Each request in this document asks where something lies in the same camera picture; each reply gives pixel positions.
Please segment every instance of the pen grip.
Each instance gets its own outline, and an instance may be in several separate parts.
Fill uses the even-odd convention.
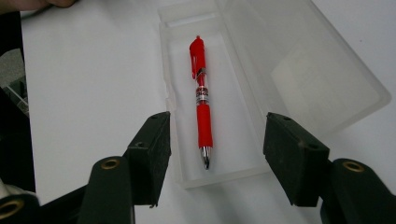
[[[213,147],[209,105],[197,106],[198,147]]]

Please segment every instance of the pen label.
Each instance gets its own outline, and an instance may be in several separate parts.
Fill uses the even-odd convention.
[[[209,104],[209,93],[207,88],[205,87],[197,88],[195,97],[196,97],[195,99],[197,105]]]

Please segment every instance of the metal pen tip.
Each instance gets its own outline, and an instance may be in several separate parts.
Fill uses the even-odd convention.
[[[209,169],[210,164],[210,153],[212,151],[212,147],[200,147],[201,150],[201,158],[204,163],[204,167],[206,170]]]

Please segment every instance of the pen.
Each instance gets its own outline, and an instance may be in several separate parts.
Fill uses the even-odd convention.
[[[200,36],[190,45],[192,78],[197,84],[195,91],[197,124],[198,124],[198,148],[201,152],[205,169],[209,169],[210,154],[213,148],[212,128],[210,121],[209,94],[207,89],[205,71],[205,46]]]

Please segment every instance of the pen barrel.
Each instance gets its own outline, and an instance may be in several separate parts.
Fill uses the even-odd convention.
[[[198,146],[213,147],[210,107],[207,104],[197,106]]]

